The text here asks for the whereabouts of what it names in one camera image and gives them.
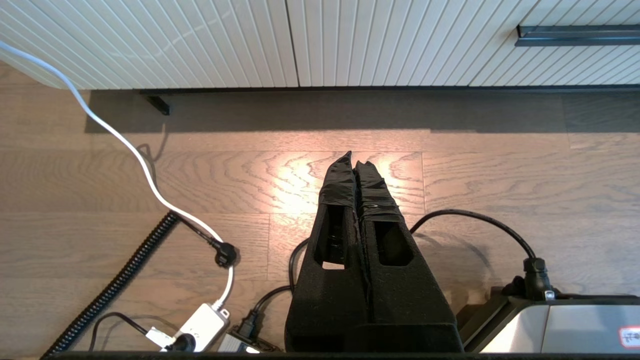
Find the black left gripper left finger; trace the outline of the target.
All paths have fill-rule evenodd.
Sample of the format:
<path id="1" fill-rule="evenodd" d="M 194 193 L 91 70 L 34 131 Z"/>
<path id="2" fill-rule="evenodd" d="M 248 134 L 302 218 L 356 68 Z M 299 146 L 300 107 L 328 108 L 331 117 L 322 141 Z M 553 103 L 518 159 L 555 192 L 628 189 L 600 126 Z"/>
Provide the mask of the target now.
<path id="1" fill-rule="evenodd" d="M 370 318 L 361 185 L 346 152 L 327 167 L 285 322 L 288 352 L 342 352 Z"/>

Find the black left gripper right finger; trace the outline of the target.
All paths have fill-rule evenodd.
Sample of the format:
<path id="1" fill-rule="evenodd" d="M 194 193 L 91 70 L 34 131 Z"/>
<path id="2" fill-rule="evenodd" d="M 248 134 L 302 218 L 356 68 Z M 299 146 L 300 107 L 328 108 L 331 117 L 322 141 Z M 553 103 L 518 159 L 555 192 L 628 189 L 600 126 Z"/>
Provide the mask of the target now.
<path id="1" fill-rule="evenodd" d="M 457 319 L 386 181 L 372 162 L 358 162 L 354 172 L 367 309 L 354 329 L 354 350 L 461 352 Z"/>

